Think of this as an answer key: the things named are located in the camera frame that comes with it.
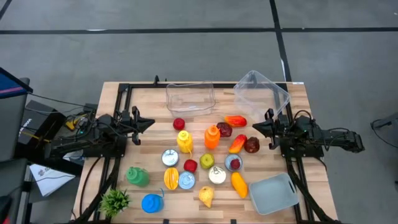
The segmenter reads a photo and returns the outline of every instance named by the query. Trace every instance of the light blue plastic tray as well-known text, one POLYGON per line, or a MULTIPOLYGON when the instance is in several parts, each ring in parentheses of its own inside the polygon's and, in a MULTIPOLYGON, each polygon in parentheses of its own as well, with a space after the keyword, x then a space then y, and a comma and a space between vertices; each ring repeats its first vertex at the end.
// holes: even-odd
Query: light blue plastic tray
POLYGON ((251 201, 260 215, 267 215, 299 202, 294 184, 286 173, 251 183, 249 189, 251 201))

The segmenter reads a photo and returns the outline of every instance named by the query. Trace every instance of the yellow fruit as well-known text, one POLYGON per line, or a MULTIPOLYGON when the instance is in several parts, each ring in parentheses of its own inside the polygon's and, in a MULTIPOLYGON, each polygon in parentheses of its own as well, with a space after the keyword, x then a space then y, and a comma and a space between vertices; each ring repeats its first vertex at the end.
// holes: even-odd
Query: yellow fruit
POLYGON ((248 195, 248 185, 244 182, 241 174, 233 172, 231 175, 231 182, 241 198, 245 198, 248 195))
POLYGON ((178 170, 176 168, 171 167, 164 172, 164 184, 170 190, 178 187, 178 170))
POLYGON ((211 201, 214 197, 214 189, 204 186, 199 190, 199 200, 201 200, 208 208, 211 208, 211 201))

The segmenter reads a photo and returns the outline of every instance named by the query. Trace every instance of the green object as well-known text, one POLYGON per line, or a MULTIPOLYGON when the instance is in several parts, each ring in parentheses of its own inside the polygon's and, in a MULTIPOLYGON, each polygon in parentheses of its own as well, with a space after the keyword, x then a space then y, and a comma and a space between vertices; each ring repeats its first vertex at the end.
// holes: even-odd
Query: green object
POLYGON ((149 184, 148 171, 138 167, 130 167, 127 170, 126 178, 130 184, 135 184, 139 187, 145 187, 149 184))
POLYGON ((120 211, 129 206, 130 199, 129 195, 126 195, 126 191, 111 189, 106 195, 103 195, 99 210, 105 212, 108 218, 115 217, 120 211))

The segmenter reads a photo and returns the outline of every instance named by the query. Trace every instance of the green bottle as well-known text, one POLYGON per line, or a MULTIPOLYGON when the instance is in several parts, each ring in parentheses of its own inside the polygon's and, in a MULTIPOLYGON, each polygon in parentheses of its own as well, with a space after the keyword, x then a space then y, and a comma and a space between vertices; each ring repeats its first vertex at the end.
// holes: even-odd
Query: green bottle
POLYGON ((148 171, 138 167, 130 167, 127 170, 126 178, 130 184, 135 184, 139 187, 145 187, 149 184, 148 171))

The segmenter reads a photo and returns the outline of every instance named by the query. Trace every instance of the artificial plant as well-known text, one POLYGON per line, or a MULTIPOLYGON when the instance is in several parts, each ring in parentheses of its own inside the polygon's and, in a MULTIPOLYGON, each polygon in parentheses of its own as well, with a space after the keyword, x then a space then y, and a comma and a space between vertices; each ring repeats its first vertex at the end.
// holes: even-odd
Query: artificial plant
POLYGON ((106 217, 113 218, 120 211, 129 206, 129 195, 126 191, 111 189, 107 194, 103 195, 99 210, 105 212, 106 217))

